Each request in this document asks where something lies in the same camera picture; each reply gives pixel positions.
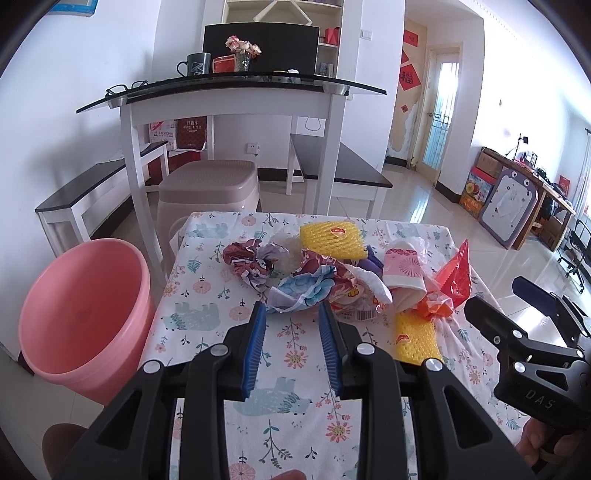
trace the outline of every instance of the floral tablecloth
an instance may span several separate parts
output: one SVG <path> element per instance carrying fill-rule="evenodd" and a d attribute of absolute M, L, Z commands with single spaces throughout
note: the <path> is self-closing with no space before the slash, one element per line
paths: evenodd
<path fill-rule="evenodd" d="M 233 325 L 245 323 L 261 299 L 232 274 L 222 251 L 235 241 L 275 235 L 297 235 L 311 221 L 336 217 L 283 213 L 194 213 L 156 312 L 142 363 L 164 365 L 193 359 L 223 341 Z M 351 219 L 384 259 L 385 247 L 397 238 L 419 236 L 427 243 L 428 268 L 437 271 L 457 251 L 447 228 L 373 219 Z M 472 270 L 472 295 L 498 307 Z M 245 403 L 226 402 L 226 440 L 232 480 L 270 479 L 297 468 L 309 480 L 356 478 L 361 403 L 339 401 L 329 387 L 316 309 L 269 314 L 256 387 Z M 364 341 L 393 351 L 391 319 L 381 316 L 352 321 Z M 450 322 L 437 322 L 437 340 L 448 368 L 480 402 L 511 439 L 517 442 L 527 417 L 492 394 L 499 375 L 497 350 L 470 325 L 460 307 Z M 409 478 L 417 474 L 411 415 L 403 402 L 407 427 Z M 177 475 L 182 402 L 177 406 L 171 477 Z"/>

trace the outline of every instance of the red box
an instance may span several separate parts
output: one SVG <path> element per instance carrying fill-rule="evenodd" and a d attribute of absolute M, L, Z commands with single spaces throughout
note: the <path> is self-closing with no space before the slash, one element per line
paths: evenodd
<path fill-rule="evenodd" d="M 326 43 L 328 43 L 328 45 L 338 45 L 339 44 L 339 30 L 340 30 L 340 27 L 326 29 L 324 36 L 326 37 Z"/>
<path fill-rule="evenodd" d="M 234 55 L 226 55 L 213 59 L 213 72 L 234 72 L 236 69 L 236 57 Z"/>

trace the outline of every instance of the doorframe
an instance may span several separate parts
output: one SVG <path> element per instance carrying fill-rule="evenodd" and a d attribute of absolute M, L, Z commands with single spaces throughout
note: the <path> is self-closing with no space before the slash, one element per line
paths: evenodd
<path fill-rule="evenodd" d="M 439 54 L 447 54 L 447 53 L 459 53 L 460 61 L 459 61 L 459 69 L 457 73 L 457 89 L 458 92 L 460 90 L 460 84 L 462 82 L 462 63 L 463 63 L 463 49 L 464 49 L 464 42 L 458 43 L 446 43 L 446 44 L 439 44 L 439 45 L 427 45 L 427 50 L 425 52 L 425 65 L 426 65 L 426 75 L 423 79 L 426 79 L 424 82 L 423 91 L 421 93 L 421 99 L 418 103 L 418 111 L 417 116 L 414 119 L 413 125 L 413 136 L 411 137 L 409 152 L 411 152 L 410 158 L 407 161 L 407 168 L 413 167 L 413 161 L 415 157 L 418 157 L 421 154 L 422 144 L 419 141 L 420 138 L 424 137 L 425 129 L 427 128 L 427 118 L 426 118 L 426 109 L 428 107 L 428 103 L 426 102 L 427 93 L 433 88 L 430 86 L 431 81 L 433 80 L 434 68 L 437 66 L 437 55 Z M 454 125 L 455 115 L 452 117 L 452 121 L 449 125 L 449 132 L 447 134 L 448 138 L 452 133 L 453 125 Z M 443 167 L 443 160 L 445 159 L 445 154 L 447 151 L 447 140 L 445 147 L 443 148 L 443 153 L 441 157 L 441 167 Z"/>

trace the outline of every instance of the bench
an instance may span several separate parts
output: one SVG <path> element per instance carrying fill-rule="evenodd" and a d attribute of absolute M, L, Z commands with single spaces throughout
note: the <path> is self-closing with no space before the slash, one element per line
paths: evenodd
<path fill-rule="evenodd" d="M 148 144 L 141 152 L 143 166 L 160 157 L 163 178 L 168 175 L 167 143 L 164 141 Z M 65 249 L 57 232 L 50 224 L 68 222 L 72 225 L 79 243 L 89 242 L 90 235 L 82 215 L 104 194 L 126 178 L 123 158 L 97 163 L 65 184 L 35 209 L 56 257 L 64 253 Z M 158 186 L 146 186 L 146 191 L 157 192 Z"/>
<path fill-rule="evenodd" d="M 291 194 L 296 159 L 306 184 L 303 213 L 314 212 L 323 137 L 291 134 L 286 194 Z M 341 142 L 332 196 L 369 200 L 367 218 L 378 218 L 390 181 Z"/>

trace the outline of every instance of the orange plastic wrapper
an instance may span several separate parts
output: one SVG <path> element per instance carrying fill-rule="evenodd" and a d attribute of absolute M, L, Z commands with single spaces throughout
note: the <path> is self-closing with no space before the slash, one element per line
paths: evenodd
<path fill-rule="evenodd" d="M 417 304 L 419 315 L 427 320 L 449 317 L 472 291 L 468 240 L 457 254 L 439 270 L 434 278 L 425 278 L 427 295 Z"/>

